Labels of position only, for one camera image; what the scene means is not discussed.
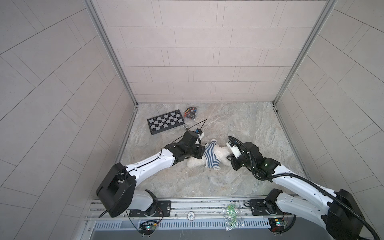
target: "bag of building blocks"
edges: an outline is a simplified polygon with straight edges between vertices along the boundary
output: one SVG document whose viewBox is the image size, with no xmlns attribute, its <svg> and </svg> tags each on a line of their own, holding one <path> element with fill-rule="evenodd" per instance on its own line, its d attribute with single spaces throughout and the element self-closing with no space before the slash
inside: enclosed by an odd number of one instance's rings
<svg viewBox="0 0 384 240">
<path fill-rule="evenodd" d="M 244 218 L 241 208 L 235 204 L 228 204 L 223 208 L 225 230 L 230 231 L 235 228 L 244 227 Z"/>
<path fill-rule="evenodd" d="M 192 120 L 195 120 L 195 117 L 196 117 L 196 111 L 197 111 L 197 108 L 196 108 L 196 107 L 189 107 L 189 108 L 187 108 L 187 110 L 184 112 L 184 117 L 185 117 L 185 118 L 192 119 Z"/>
</svg>

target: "chessboard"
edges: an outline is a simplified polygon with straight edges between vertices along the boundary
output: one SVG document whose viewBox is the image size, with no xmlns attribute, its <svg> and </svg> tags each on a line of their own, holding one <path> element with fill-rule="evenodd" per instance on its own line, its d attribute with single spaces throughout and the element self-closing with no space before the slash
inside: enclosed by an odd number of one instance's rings
<svg viewBox="0 0 384 240">
<path fill-rule="evenodd" d="M 166 114 L 162 114 L 153 118 L 147 119 L 149 130 L 151 134 L 180 126 L 184 124 L 184 118 L 180 110 L 175 110 Z"/>
</svg>

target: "floor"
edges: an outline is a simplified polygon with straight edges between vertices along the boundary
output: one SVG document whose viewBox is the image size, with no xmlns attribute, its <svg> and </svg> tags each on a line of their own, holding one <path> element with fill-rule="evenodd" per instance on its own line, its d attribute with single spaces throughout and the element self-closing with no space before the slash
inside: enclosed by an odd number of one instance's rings
<svg viewBox="0 0 384 240">
<path fill-rule="evenodd" d="M 203 142 L 217 139 L 224 146 L 229 135 L 243 142 L 251 141 L 265 157 L 304 175 L 272 105 L 267 102 L 140 104 L 121 162 L 126 165 L 143 160 L 181 136 L 182 126 L 152 136 L 146 119 L 176 109 L 184 111 L 189 106 L 197 107 L 197 116 L 195 121 L 185 119 L 188 126 L 208 119 Z M 149 189 L 157 197 L 266 195 L 272 188 L 282 189 L 268 181 L 257 181 L 245 168 L 234 171 L 232 167 L 220 166 L 220 170 L 189 168 L 187 161 L 183 161 L 146 179 L 137 189 Z"/>
</svg>

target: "plush dog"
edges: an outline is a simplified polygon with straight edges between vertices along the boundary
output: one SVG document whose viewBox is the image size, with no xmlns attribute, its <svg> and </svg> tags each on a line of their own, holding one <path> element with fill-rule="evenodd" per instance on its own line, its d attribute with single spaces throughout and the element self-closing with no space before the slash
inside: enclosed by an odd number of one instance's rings
<svg viewBox="0 0 384 240">
<path fill-rule="evenodd" d="M 210 143 L 205 144 L 204 155 L 202 159 L 190 157 L 187 162 L 188 167 L 197 167 L 205 164 L 205 167 L 219 170 L 219 164 L 222 163 L 226 166 L 231 166 L 231 162 L 227 156 L 231 154 L 229 147 L 219 147 L 217 140 L 213 139 Z"/>
</svg>

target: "black cable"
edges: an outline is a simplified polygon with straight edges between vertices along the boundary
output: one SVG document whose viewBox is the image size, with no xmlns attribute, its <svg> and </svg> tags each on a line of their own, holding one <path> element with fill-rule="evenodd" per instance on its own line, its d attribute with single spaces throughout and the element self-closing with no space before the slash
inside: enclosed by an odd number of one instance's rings
<svg viewBox="0 0 384 240">
<path fill-rule="evenodd" d="M 140 232 L 140 231 L 137 229 L 137 227 L 133 224 L 131 218 L 129 217 L 129 214 L 128 214 L 127 210 L 125 210 L 125 213 L 127 214 L 127 216 L 128 216 L 128 218 L 129 218 L 130 222 L 132 223 L 132 225 L 135 227 L 136 231 L 137 231 L 139 234 L 141 234 L 141 232 Z"/>
<path fill-rule="evenodd" d="M 284 233 L 284 232 L 290 230 L 290 229 L 293 227 L 295 221 L 296 221 L 296 215 L 293 215 L 292 222 L 291 222 L 291 224 L 290 224 L 288 227 L 284 228 L 283 230 L 281 230 L 281 231 L 279 231 L 279 232 L 273 232 L 273 233 L 277 233 L 277 234 L 279 234 L 279 233 Z"/>
<path fill-rule="evenodd" d="M 236 138 L 234 138 L 232 136 L 229 136 L 228 139 L 229 140 L 232 139 L 232 140 L 237 141 L 237 143 L 239 145 L 243 146 L 245 148 L 245 150 L 248 151 L 248 156 L 249 156 L 250 164 L 251 164 L 251 172 L 252 172 L 252 175 L 256 179 L 258 179 L 260 181 L 265 181 L 265 180 L 270 180 L 270 179 L 274 179 L 274 178 L 277 178 L 277 177 L 285 177 L 285 176 L 287 176 L 287 177 L 295 177 L 295 178 L 297 178 L 299 180 L 302 180 L 302 181 L 308 183 L 309 185 L 311 185 L 312 187 L 316 188 L 319 192 L 321 192 L 321 194 L 323 194 L 324 196 L 329 197 L 334 202 L 336 202 L 340 207 L 344 208 L 345 210 L 349 211 L 352 215 L 354 215 L 355 218 L 357 218 L 370 231 L 370 233 L 372 234 L 372 236 L 374 237 L 375 240 L 379 240 L 380 239 L 380 237 L 378 236 L 376 231 L 371 227 L 371 225 L 369 225 L 369 223 L 367 223 L 365 221 L 365 219 L 362 216 L 360 216 L 358 213 L 356 213 L 352 208 L 350 208 L 344 202 L 342 202 L 341 200 L 337 199 L 335 196 L 333 196 L 329 192 L 325 191 L 324 189 L 322 189 L 321 187 L 319 187 L 317 184 L 313 183 L 312 181 L 310 181 L 310 180 L 308 180 L 306 178 L 303 178 L 302 176 L 299 176 L 299 175 L 296 175 L 296 174 L 293 174 L 293 173 L 287 173 L 287 172 L 286 173 L 276 174 L 276 175 L 269 176 L 269 177 L 264 177 L 264 178 L 257 176 L 255 174 L 255 172 L 254 172 L 252 156 L 251 156 L 251 153 L 250 153 L 249 149 L 242 142 L 240 142 L 238 139 L 236 139 Z M 358 239 L 365 240 L 366 238 L 358 236 Z"/>
</svg>

